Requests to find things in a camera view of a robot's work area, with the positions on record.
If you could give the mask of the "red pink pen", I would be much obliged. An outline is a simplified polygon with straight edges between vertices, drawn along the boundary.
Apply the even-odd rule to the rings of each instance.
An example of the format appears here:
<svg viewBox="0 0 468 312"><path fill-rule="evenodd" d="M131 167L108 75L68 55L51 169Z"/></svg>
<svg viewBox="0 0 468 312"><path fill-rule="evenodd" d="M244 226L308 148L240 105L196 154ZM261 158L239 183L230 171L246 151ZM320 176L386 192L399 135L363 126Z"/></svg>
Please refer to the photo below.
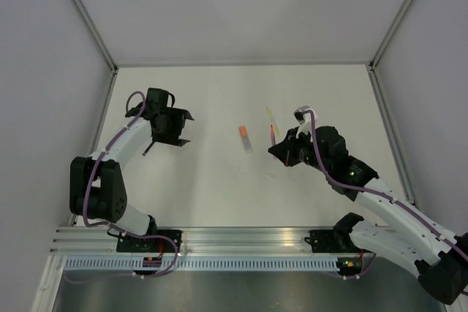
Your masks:
<svg viewBox="0 0 468 312"><path fill-rule="evenodd" d="M270 125L270 136L271 136L271 147L276 145L276 134L275 134L275 128L273 124Z"/></svg>

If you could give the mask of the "purple ink refill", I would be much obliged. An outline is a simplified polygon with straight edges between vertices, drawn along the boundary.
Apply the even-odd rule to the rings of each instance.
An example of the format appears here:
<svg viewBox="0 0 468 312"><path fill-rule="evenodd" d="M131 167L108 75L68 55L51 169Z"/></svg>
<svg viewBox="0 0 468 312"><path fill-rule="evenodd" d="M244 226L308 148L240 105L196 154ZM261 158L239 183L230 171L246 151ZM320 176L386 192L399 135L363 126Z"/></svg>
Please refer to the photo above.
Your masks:
<svg viewBox="0 0 468 312"><path fill-rule="evenodd" d="M152 148L152 146L154 145L154 143L152 142L144 151L143 151L143 154L142 156L145 156Z"/></svg>

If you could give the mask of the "orange highlighter pen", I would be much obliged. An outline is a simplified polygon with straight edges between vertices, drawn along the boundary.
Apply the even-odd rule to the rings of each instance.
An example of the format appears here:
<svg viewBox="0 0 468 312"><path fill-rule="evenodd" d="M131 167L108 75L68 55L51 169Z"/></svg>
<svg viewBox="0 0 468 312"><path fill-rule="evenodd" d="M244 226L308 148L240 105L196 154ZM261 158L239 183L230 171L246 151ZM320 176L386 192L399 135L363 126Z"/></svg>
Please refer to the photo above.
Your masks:
<svg viewBox="0 0 468 312"><path fill-rule="evenodd" d="M239 131L239 135L241 137L241 142L243 144L244 151L247 154L252 154L253 153L253 148L252 148L252 144L251 144L251 141L249 139L249 135L248 135L246 127L245 126L239 126L238 131Z"/></svg>

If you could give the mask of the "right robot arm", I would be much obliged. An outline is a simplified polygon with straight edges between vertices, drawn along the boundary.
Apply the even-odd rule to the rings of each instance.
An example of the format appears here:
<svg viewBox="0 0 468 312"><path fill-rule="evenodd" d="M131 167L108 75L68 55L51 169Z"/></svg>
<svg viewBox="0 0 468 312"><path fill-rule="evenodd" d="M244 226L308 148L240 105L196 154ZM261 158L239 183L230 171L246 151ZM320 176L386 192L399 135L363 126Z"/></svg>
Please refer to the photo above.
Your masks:
<svg viewBox="0 0 468 312"><path fill-rule="evenodd" d="M333 228L339 250L356 247L386 258L415 276L429 295L445 305L467 293L467 236L457 235L398 199L375 170L349 154L336 128L302 132L296 127L268 152L286 167L304 163L321 171L333 190L393 228L386 232L349 213Z"/></svg>

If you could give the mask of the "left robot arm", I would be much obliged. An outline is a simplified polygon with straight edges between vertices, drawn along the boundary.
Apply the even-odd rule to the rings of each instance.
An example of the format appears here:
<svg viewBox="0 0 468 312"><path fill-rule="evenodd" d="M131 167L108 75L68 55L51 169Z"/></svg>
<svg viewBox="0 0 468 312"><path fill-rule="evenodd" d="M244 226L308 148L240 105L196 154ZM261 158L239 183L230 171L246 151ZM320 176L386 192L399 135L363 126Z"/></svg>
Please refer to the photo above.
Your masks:
<svg viewBox="0 0 468 312"><path fill-rule="evenodd" d="M77 156L70 164L69 209L81 216L87 227L107 226L133 236L133 243L144 252L159 243L154 217L128 202L123 169L143 146L146 155L156 143L182 147L188 110L174 106L174 94L161 88L130 94L122 127L104 147L89 156Z"/></svg>

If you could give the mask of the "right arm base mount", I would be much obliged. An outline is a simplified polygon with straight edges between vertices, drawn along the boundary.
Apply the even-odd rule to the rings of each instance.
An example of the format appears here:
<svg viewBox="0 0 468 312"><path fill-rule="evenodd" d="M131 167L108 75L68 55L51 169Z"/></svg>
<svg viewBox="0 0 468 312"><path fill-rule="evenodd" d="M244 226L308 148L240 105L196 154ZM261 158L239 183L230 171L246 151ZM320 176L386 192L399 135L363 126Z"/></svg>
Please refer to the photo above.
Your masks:
<svg viewBox="0 0 468 312"><path fill-rule="evenodd" d="M336 233L332 229L312 229L303 237L314 254L370 254L371 252L357 247L349 235Z"/></svg>

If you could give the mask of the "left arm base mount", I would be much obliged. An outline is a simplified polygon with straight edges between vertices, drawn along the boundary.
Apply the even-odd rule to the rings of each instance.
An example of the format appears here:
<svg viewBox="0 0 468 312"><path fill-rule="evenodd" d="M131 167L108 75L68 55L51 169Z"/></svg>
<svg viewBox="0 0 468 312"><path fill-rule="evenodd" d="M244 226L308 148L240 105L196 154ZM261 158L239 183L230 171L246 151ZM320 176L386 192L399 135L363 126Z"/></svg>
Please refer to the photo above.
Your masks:
<svg viewBox="0 0 468 312"><path fill-rule="evenodd" d="M180 249L182 243L181 230L176 229L160 229L158 235L168 237L171 239L177 249ZM132 236L118 236L116 251L119 253L137 253L137 254L174 254L176 251L174 247L162 238L156 239L138 239Z"/></svg>

